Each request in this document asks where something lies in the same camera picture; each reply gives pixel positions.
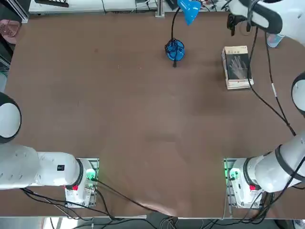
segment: brown table surface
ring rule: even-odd
[[[22,111],[13,142],[37,151],[98,157],[100,179],[166,214],[222,217],[223,158],[258,156],[291,138],[251,91],[227,91],[221,50],[226,45],[251,49],[254,30],[242,36],[237,27],[231,37],[226,19],[226,13],[205,13],[188,27],[180,14],[174,36],[185,44],[186,55],[177,68],[164,54],[172,14],[165,19],[111,13],[31,19],[21,28],[6,88]],[[270,52],[277,94],[300,132],[305,123],[290,88],[304,70],[305,50],[287,38]],[[252,72],[255,89],[276,107],[262,33]],[[64,199],[61,187],[34,190]],[[100,190],[116,216],[148,213]],[[269,216],[304,219],[304,197],[305,192],[289,189]],[[63,215],[19,190],[1,191],[0,200],[1,216]],[[100,199],[96,208],[103,209]],[[234,217],[243,215],[234,210]]]

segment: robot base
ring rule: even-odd
[[[65,188],[66,201],[81,204],[86,207],[93,207],[96,203],[97,183],[90,178],[98,177],[99,159],[98,158],[79,158],[83,166],[81,183],[72,190]],[[66,203],[69,208],[81,208],[78,205]]]
[[[226,158],[224,161],[229,203],[238,208],[250,208],[253,201],[263,191],[262,189],[251,190],[252,188],[247,184],[243,172],[245,161],[246,158]],[[257,198],[252,208],[259,208],[261,200],[262,196]]]

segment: blue lamp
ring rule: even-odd
[[[190,25],[197,16],[201,3],[199,1],[179,0],[178,6],[182,9],[187,25]]]
[[[185,55],[185,49],[183,43],[173,37],[173,25],[175,22],[175,18],[179,10],[182,9],[185,16],[186,24],[190,25],[197,16],[200,10],[201,3],[196,0],[178,0],[178,6],[179,7],[175,15],[173,16],[172,37],[165,46],[166,55],[171,61],[173,61],[174,68],[177,66],[177,61],[182,60],[182,58]]]

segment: robotic arm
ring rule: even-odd
[[[305,1],[304,0],[232,0],[228,4],[236,23],[249,19],[251,23],[271,34],[290,37],[305,46]],[[300,74],[292,85],[292,100],[305,117],[305,73]],[[277,192],[285,188],[291,175],[305,157],[305,131],[291,141],[280,145],[265,155],[239,158],[230,170],[235,199],[239,208],[259,206],[261,193]],[[305,163],[300,167],[289,186],[305,182]]]
[[[18,105],[0,92],[0,189],[64,186],[67,201],[86,207],[94,205],[96,182],[91,178],[96,178],[98,160],[75,158],[62,152],[36,152],[9,143],[20,126]]]
[[[249,0],[232,0],[234,16],[248,17]],[[305,1],[261,0],[253,5],[252,22],[271,34],[281,34],[305,46]]]

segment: book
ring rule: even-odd
[[[226,46],[222,51],[225,81],[228,90],[250,88],[254,81],[249,68],[249,57],[247,46]]]

